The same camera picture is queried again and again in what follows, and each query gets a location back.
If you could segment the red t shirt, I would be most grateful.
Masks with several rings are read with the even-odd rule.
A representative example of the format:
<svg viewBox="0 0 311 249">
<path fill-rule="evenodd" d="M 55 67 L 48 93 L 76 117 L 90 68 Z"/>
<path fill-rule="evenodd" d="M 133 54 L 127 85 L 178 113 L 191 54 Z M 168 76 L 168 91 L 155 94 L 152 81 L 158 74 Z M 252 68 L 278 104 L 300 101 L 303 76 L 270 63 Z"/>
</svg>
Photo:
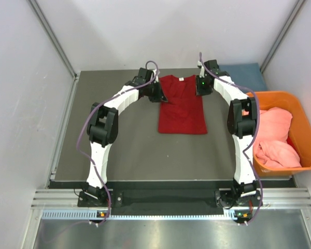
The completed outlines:
<svg viewBox="0 0 311 249">
<path fill-rule="evenodd" d="M 196 94 L 196 76 L 160 78 L 167 98 L 160 103 L 158 132 L 163 134 L 207 134 L 203 99 Z"/>
</svg>

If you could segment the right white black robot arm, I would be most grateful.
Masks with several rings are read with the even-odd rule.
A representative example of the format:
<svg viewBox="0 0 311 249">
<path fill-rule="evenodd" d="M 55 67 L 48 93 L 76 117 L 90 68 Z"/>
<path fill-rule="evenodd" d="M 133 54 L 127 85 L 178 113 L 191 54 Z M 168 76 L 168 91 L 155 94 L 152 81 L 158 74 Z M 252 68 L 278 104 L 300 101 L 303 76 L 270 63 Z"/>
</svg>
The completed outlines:
<svg viewBox="0 0 311 249">
<path fill-rule="evenodd" d="M 253 143 L 259 110 L 256 99 L 243 92 L 227 72 L 221 71 L 216 60 L 197 63 L 200 73 L 196 77 L 196 94 L 209 95 L 218 92 L 229 106 L 227 128 L 234 141 L 235 173 L 231 193 L 221 194 L 221 204 L 244 205 L 257 195 L 257 180 L 253 172 Z"/>
</svg>

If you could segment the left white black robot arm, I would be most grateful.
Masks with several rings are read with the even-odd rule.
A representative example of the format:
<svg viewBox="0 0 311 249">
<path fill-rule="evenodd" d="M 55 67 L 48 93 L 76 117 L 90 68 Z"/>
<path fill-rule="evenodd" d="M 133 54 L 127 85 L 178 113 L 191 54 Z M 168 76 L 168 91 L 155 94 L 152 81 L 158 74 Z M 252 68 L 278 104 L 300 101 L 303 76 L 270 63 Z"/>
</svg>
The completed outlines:
<svg viewBox="0 0 311 249">
<path fill-rule="evenodd" d="M 141 67 L 138 74 L 114 96 L 102 103 L 95 102 L 91 107 L 81 130 L 89 137 L 91 152 L 87 154 L 80 149 L 82 135 L 78 137 L 76 149 L 90 161 L 89 175 L 82 189 L 95 205 L 110 204 L 110 193 L 106 186 L 107 165 L 110 149 L 118 137 L 120 114 L 144 96 L 153 102 L 166 100 L 158 78 L 159 73 L 158 68 Z"/>
</svg>

